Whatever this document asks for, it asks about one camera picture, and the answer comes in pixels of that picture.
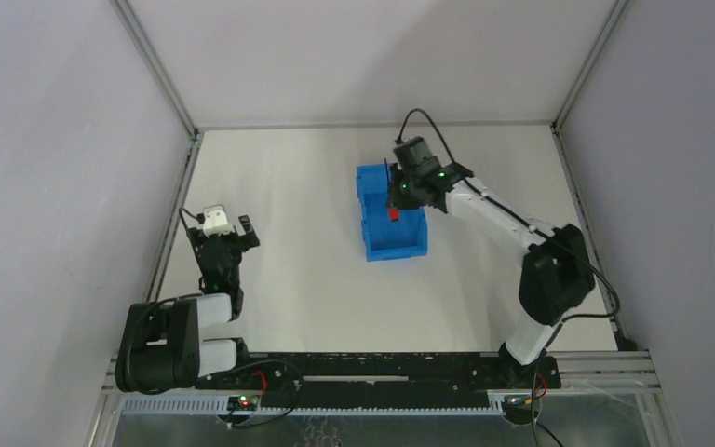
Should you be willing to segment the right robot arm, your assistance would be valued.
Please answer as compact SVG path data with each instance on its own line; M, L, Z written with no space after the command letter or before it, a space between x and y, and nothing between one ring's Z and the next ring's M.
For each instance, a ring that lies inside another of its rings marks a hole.
M520 267L522 314L502 343L503 356L520 367L535 363L565 314L595 289L582 231L525 217L492 195L467 167L442 165L424 138L398 139L388 167L390 208L430 207L478 228Z

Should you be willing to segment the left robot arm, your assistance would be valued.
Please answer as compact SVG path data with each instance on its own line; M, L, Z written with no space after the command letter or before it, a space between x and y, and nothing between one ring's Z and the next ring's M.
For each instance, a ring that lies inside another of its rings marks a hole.
M240 231L221 209L205 212L199 221L185 230L200 270L199 291L128 310L115 364L115 382L123 392L154 395L189 388L237 365L237 340L207 339L202 331L240 316L239 267L260 240L247 215L238 219Z

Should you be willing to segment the red handled screwdriver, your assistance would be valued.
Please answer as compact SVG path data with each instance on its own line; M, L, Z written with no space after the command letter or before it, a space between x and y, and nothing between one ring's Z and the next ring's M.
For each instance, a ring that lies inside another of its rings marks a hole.
M391 222L397 222L399 220L399 209L398 209L398 188L399 188L399 174L398 174L398 164L389 163L387 159L384 160L384 167L386 173L386 186L387 186L387 197L385 202L385 207L387 208L388 217Z

